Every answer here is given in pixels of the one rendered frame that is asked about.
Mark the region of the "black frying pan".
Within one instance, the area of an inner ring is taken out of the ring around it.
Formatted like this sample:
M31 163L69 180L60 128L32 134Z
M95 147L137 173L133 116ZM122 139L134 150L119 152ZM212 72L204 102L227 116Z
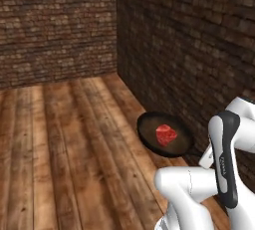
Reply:
M156 140L155 131L162 124L169 125L177 132L177 138L167 146L161 146ZM144 146L164 157L183 156L194 145L191 131L178 116L159 112L143 113L136 121L136 130Z

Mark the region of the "red raw steak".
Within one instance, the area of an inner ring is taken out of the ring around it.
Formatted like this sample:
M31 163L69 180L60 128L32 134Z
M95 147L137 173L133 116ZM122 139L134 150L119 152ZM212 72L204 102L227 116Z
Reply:
M177 132L167 124L160 125L156 131L156 140L161 146L167 146L177 138Z

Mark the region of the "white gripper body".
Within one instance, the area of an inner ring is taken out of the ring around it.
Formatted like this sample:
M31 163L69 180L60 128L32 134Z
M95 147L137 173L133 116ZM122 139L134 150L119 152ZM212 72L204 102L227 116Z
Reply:
M211 167L213 162L214 162L214 158L213 158L212 145L208 144L207 148L205 149L204 153L202 154L201 158L199 159L198 164L201 167L208 169Z

